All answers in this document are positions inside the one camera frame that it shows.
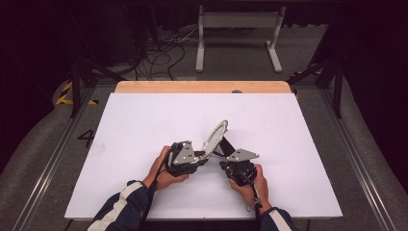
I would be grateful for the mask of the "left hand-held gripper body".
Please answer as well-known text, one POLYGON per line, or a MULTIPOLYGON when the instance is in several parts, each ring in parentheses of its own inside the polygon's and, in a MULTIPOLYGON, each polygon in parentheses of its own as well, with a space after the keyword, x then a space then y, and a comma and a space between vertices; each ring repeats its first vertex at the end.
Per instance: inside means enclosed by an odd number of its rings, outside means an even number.
POLYGON ((190 141, 175 142, 167 152, 166 170, 174 177, 196 172, 196 156, 190 141))

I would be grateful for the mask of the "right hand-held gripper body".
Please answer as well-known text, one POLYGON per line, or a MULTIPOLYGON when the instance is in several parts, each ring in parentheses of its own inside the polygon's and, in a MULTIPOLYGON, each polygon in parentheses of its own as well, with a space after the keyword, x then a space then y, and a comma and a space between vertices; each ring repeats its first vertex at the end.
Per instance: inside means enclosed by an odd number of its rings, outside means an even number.
POLYGON ((237 149, 225 161, 219 163, 228 178, 232 179, 239 187, 250 185, 257 176, 257 171, 252 159, 259 158, 257 153, 237 149))

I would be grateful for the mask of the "person's left hand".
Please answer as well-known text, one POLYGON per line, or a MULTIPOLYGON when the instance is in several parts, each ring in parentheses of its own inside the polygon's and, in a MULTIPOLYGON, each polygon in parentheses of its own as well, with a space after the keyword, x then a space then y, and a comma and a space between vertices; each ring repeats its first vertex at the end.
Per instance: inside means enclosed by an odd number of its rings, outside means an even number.
POLYGON ((165 167, 161 166, 161 163, 164 160, 166 153, 168 152, 169 149, 170 147, 167 145, 163 147, 160 155, 155 159, 154 163, 152 164, 148 174, 142 180, 142 183, 147 188, 149 188, 154 182, 157 182, 156 190, 160 191, 170 186, 171 184, 184 182, 190 177, 188 174, 174 177, 166 171, 165 167))

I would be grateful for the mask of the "person's right hand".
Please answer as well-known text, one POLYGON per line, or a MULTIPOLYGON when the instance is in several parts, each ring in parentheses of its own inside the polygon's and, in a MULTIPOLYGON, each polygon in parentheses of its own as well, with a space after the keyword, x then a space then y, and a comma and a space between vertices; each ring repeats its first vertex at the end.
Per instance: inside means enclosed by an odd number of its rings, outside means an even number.
POLYGON ((250 185, 239 187, 233 180, 229 180, 229 184, 231 189, 237 192, 249 207, 254 208, 255 203, 259 202, 259 212, 262 214, 271 208, 268 200, 268 181, 263 175, 262 166, 255 164, 254 167, 257 170, 257 176, 254 179, 254 190, 250 185))

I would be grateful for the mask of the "white table board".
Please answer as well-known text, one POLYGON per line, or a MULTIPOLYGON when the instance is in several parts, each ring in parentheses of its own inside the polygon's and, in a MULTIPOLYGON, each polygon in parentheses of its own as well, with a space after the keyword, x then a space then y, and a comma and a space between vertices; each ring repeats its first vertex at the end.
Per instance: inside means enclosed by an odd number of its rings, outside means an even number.
POLYGON ((68 203, 67 218, 91 219, 130 180, 140 180, 163 146, 202 148, 227 120, 227 140, 257 153, 269 201, 295 218, 339 218, 342 210, 291 93, 113 93, 68 203))

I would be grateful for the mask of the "yellow black floor tape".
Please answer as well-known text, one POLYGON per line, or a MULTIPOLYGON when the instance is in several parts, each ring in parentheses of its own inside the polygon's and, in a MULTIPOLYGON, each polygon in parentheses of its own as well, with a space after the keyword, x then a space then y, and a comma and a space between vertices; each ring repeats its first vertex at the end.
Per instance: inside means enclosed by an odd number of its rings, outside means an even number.
POLYGON ((56 104, 57 105, 72 105, 74 103, 73 100, 67 99, 66 96, 70 89, 72 88, 72 82, 69 81, 65 84, 60 96, 58 97, 56 104))
POLYGON ((295 71, 290 75, 290 77, 294 78, 294 77, 297 77, 299 75, 305 75, 305 76, 319 75, 321 73, 321 70, 322 70, 322 68, 316 69, 316 70, 313 70, 313 71, 310 70, 310 69, 307 69, 307 70, 304 70, 304 71, 295 71))

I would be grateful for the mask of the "black metal stand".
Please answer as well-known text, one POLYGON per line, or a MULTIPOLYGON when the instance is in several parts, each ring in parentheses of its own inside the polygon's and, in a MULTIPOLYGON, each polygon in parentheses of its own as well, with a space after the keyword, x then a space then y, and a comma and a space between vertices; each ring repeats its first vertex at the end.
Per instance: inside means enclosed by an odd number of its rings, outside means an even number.
MULTIPOLYGON (((321 73, 317 78, 315 85, 318 89, 327 89, 331 82, 334 82, 334 92, 332 106, 333 110, 338 118, 341 118, 341 99, 342 99, 342 89, 343 89, 343 67, 342 61, 340 59, 327 60, 318 64, 312 64, 309 68, 310 70, 320 69, 321 73)), ((297 77, 287 80, 289 85, 295 84, 303 79, 305 75, 299 75, 297 77)))
POLYGON ((70 80, 73 91, 73 109, 71 116, 76 117, 83 105, 87 103, 84 103, 81 98, 81 82, 84 82, 87 89, 94 88, 97 84, 96 75, 92 73, 94 69, 117 82, 124 81, 124 78, 97 63, 94 59, 86 54, 85 47, 83 45, 82 33, 78 28, 78 25, 70 10, 67 8, 64 8, 64 10, 67 14, 65 21, 66 35, 64 38, 66 39, 66 53, 70 58, 70 80))

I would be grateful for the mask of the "aluminium floor rail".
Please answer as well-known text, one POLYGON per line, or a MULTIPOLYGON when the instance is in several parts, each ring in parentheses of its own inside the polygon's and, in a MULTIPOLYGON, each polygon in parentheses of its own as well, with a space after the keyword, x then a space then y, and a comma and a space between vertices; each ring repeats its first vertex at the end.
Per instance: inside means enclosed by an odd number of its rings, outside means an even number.
POLYGON ((34 189, 32 190, 30 197, 25 203, 24 208, 19 214, 18 219, 14 223, 12 231, 26 231, 29 224, 31 223, 34 214, 36 213, 40 202, 42 201, 52 179, 57 171, 60 162, 63 158, 64 152, 67 148, 68 141, 72 136, 72 133, 86 108, 86 105, 90 101, 94 92, 94 88, 84 89, 84 94, 80 98, 81 106, 79 107, 77 113, 74 117, 68 120, 68 123, 64 127, 64 131, 54 148, 50 159, 47 162, 44 170, 42 171, 38 181, 36 182, 34 189))
POLYGON ((326 110, 331 115, 337 130, 340 133, 342 141, 345 145, 347 158, 355 172, 359 184, 364 192, 364 195, 374 213, 374 216, 382 231, 397 231, 395 224, 387 211, 377 188, 375 187, 370 175, 359 155, 356 145, 351 139, 344 122, 338 118, 334 109, 333 101, 327 90, 319 90, 319 95, 325 105, 326 110))

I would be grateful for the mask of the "white metal desk frame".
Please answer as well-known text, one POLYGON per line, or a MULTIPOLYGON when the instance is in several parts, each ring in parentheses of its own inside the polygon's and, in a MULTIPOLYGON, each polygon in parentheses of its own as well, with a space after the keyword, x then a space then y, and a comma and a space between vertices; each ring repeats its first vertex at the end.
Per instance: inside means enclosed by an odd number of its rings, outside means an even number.
POLYGON ((203 6, 199 7, 199 16, 197 22, 198 29, 198 47, 196 55, 195 71, 204 70, 205 56, 205 28, 270 28, 273 34, 270 40, 266 41, 266 47, 269 57, 276 73, 283 71, 279 58, 276 53, 276 42, 285 16, 286 8, 281 7, 273 12, 249 12, 249 13, 229 13, 229 12, 206 12, 203 6))

